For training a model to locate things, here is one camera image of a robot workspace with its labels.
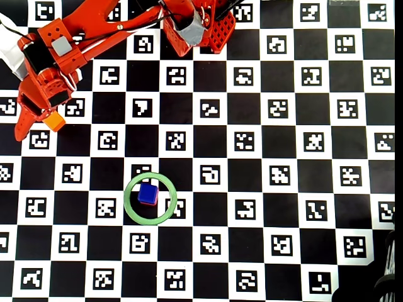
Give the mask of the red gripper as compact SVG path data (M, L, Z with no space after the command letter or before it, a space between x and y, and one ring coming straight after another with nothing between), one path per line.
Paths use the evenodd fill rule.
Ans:
M56 111L59 105L71 99L82 74L80 69L70 74L62 73L48 46L36 35L20 38L18 46L25 57L27 70L19 86L17 102L21 113L14 128L15 139L22 141L47 110L49 113Z

